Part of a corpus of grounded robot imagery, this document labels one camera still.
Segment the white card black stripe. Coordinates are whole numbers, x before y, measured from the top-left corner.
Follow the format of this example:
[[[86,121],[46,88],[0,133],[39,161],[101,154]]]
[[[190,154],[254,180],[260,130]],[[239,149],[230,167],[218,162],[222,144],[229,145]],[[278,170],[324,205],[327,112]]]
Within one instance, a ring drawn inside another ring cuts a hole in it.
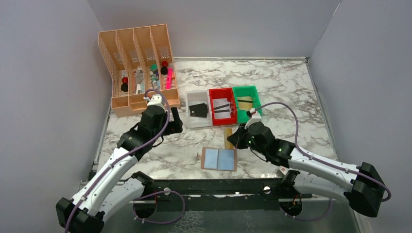
[[[232,114],[237,110],[237,107],[231,102],[213,102],[213,104],[213,116],[215,119],[231,118]]]

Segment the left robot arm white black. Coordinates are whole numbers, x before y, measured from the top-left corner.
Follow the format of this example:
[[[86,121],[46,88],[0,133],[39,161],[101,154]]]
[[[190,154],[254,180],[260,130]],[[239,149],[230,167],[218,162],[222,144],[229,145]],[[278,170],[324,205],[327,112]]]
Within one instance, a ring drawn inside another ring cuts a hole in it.
[[[105,222],[128,202],[155,199],[153,179],[143,172],[134,173],[123,185],[123,175],[164,136],[181,133],[183,122],[177,108],[166,111],[152,105],[142,113],[140,122],[125,132],[106,164],[72,198],[56,204],[59,224],[67,233],[100,233]]]

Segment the brown leather card holder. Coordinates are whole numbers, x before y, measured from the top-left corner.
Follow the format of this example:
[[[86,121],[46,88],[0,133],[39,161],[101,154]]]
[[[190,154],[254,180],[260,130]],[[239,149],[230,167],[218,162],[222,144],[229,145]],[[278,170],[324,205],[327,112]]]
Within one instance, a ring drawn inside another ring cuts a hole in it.
[[[201,169],[237,171],[237,150],[203,147],[197,154]]]

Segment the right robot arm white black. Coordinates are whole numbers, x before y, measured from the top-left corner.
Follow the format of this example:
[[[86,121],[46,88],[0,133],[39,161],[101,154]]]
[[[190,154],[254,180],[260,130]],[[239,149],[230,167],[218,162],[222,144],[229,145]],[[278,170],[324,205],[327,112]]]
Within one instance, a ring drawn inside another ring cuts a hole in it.
[[[377,217],[383,201],[383,180],[369,163],[361,166],[321,159],[294,143],[277,139],[262,122],[241,124],[227,140],[237,149],[250,149],[267,162],[288,169],[280,191],[288,197],[319,195],[349,204],[356,212]]]

